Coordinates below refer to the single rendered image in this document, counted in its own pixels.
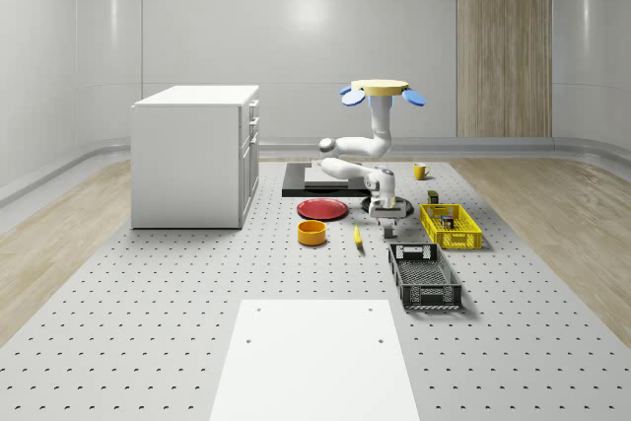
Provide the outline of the yellow bowl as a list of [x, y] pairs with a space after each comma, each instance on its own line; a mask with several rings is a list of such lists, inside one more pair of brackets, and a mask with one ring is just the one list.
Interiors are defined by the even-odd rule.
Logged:
[[298, 242], [304, 246], [319, 246], [326, 241], [326, 226], [322, 221], [306, 220], [298, 225]]

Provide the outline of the yellow basket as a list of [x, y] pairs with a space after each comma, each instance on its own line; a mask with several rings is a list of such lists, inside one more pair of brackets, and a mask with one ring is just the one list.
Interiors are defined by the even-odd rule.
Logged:
[[[443, 215], [454, 217], [453, 230], [443, 228]], [[442, 248], [481, 248], [482, 231], [459, 204], [422, 204], [420, 221], [430, 240]]]

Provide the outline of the dark grey basket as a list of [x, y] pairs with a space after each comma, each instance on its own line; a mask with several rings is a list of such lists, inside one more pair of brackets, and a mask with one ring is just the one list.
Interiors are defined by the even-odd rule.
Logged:
[[390, 244], [388, 257], [405, 307], [457, 309], [461, 306], [461, 283], [438, 245]]

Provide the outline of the red plate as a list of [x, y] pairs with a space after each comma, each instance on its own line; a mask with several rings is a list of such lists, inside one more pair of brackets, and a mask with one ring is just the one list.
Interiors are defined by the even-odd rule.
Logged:
[[337, 199], [313, 198], [300, 202], [297, 212], [304, 219], [333, 221], [344, 218], [348, 213], [347, 205]]

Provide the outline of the white cabinet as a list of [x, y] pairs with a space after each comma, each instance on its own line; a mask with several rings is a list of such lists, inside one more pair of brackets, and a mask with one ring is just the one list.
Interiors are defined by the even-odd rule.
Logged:
[[131, 109], [131, 225], [239, 229], [258, 184], [258, 86], [173, 86]]

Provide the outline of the black plate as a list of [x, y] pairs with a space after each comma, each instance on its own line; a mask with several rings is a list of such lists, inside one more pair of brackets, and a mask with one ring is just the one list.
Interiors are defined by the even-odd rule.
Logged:
[[371, 200], [371, 197], [365, 197], [362, 200], [361, 206], [362, 209], [366, 211], [370, 217], [373, 217], [375, 219], [401, 219], [413, 213], [413, 206], [411, 205], [411, 203], [402, 197], [396, 197], [394, 205], [390, 208], [385, 208], [381, 205], [373, 206], [371, 204]]

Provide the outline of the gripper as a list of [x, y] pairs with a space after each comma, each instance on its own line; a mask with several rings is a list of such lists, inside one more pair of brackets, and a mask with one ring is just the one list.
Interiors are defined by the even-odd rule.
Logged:
[[376, 219], [382, 227], [385, 239], [395, 237], [395, 226], [400, 219], [405, 217], [405, 205], [395, 204], [391, 208], [384, 208], [377, 204], [369, 206], [369, 216]]

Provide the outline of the white board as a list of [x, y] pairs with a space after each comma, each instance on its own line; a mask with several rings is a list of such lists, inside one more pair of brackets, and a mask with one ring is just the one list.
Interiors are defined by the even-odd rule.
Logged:
[[419, 421], [388, 301], [242, 301], [210, 421]]

